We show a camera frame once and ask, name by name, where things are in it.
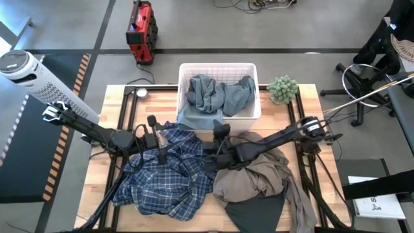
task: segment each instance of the red portable power station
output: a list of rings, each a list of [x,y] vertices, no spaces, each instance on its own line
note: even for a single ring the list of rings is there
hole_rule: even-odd
[[[137,65],[151,65],[154,62],[157,34],[158,27],[151,3],[134,1],[126,36]]]

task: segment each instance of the brown garment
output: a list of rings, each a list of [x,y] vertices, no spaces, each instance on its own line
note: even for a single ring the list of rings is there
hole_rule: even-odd
[[[241,135],[247,140],[257,141],[262,136],[257,133]],[[232,138],[232,144],[245,142]],[[264,196],[277,195],[283,190],[282,180],[287,182],[286,199],[291,204],[292,226],[290,233],[312,233],[316,216],[311,200],[302,187],[297,185],[285,155],[274,148],[252,161],[241,170],[220,170],[214,180],[213,194],[224,207],[227,202],[246,201],[262,193]]]

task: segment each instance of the gray floor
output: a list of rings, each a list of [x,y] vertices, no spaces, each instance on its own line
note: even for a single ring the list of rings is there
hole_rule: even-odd
[[[25,49],[92,49],[109,0],[0,0],[0,17],[8,9],[30,14],[36,26],[30,28],[19,44]],[[152,0],[159,27],[158,48],[358,48],[368,39],[390,0],[312,0],[298,1],[294,8],[248,15],[233,8],[218,9],[211,1]],[[132,1],[117,0],[102,43],[102,49],[126,49],[125,28]],[[218,5],[227,5],[218,1]],[[156,83],[177,83],[179,65],[185,62],[252,62],[257,66],[259,83],[288,74],[299,83],[315,83],[318,90],[341,88],[337,63],[349,64],[354,54],[157,54],[148,70]],[[135,67],[131,55],[99,55],[85,101],[100,112],[105,87],[123,84],[146,76]],[[24,92],[0,79],[0,146],[5,142],[17,115]],[[349,101],[345,96],[321,98],[324,109]],[[354,111],[354,107],[343,112]],[[332,125],[340,139],[342,159],[385,158],[391,173],[414,167],[412,156],[400,126],[385,109],[366,115],[365,123],[353,128],[350,120]],[[334,145],[335,156],[340,156]],[[90,155],[88,145],[75,134],[63,171],[58,195],[47,232],[72,228]],[[0,232],[19,232],[7,223],[34,231],[39,204],[0,205]],[[413,219],[412,204],[404,205]],[[377,219],[357,219],[357,229],[399,232],[391,224]]]

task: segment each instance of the gray cloth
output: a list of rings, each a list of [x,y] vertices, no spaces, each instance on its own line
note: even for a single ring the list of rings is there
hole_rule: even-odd
[[[254,80],[250,76],[244,76],[235,85],[222,83],[225,99],[223,113],[232,117],[240,110],[248,107],[254,101]]]
[[[257,133],[245,133],[242,137],[257,141],[262,139]],[[233,144],[244,142],[243,139],[231,139]],[[258,193],[265,196],[279,194],[283,190],[283,181],[287,182],[286,198],[291,204],[291,233],[314,232],[316,216],[311,200],[301,186],[297,185],[289,161],[284,154],[274,148],[252,161],[241,170],[220,170],[214,180],[213,194],[226,206],[227,202],[240,202],[255,197]]]
[[[204,113],[214,113],[224,104],[224,91],[215,86],[215,80],[197,75],[190,79],[190,88],[186,93],[187,100]]]
[[[203,113],[188,102],[177,116],[177,124],[181,130],[212,130],[214,129],[214,120],[223,121],[223,111],[221,109],[218,109],[215,113]]]

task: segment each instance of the black pants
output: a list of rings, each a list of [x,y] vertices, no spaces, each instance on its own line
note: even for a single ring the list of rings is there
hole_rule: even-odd
[[[396,74],[400,71],[400,60],[398,53],[391,44],[390,35],[387,35],[387,23],[381,20],[380,25],[376,28],[374,34],[369,38],[368,42],[362,47],[358,55],[354,57],[355,64],[372,64],[377,54],[385,53],[385,56],[375,65],[378,69],[388,66],[388,74]]]

